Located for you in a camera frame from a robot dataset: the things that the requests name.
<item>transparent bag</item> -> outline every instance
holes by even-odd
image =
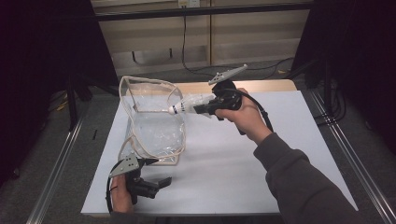
[[[129,118],[119,160],[135,152],[140,158],[158,159],[159,164],[176,164],[186,146],[186,131],[183,118],[170,115],[168,108],[182,98],[170,82],[122,77],[120,100]]]

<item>white tabletop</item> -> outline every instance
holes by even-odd
[[[330,178],[357,209],[347,185],[299,91],[251,93],[269,114],[275,132]],[[82,214],[108,216],[105,200],[109,171],[125,137],[127,115],[119,106]],[[155,199],[138,197],[134,210],[146,216],[262,215],[279,213],[265,182],[265,170],[253,156],[256,145],[235,126],[202,115],[185,116],[186,150],[176,166],[145,166],[150,182],[172,176],[171,186]]]

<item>gray sweatshirt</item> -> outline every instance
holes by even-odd
[[[285,223],[364,223],[341,190],[276,133],[257,146],[254,156],[267,170],[265,179]],[[113,212],[111,223],[135,224],[137,217]]]

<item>human hand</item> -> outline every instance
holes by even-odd
[[[111,181],[111,200],[113,211],[120,213],[133,213],[131,194],[126,189],[125,175],[116,175]]]
[[[257,106],[247,97],[242,96],[239,110],[217,109],[216,116],[235,123],[236,127],[257,145],[266,138],[271,131],[267,128]]]

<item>black strap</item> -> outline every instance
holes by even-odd
[[[111,172],[113,172],[114,169],[121,163],[122,161],[118,161],[113,168],[111,169]],[[111,190],[110,189],[110,177],[107,179],[107,185],[106,185],[106,202],[107,202],[107,209],[108,213],[111,213],[113,211],[113,204],[111,203]]]

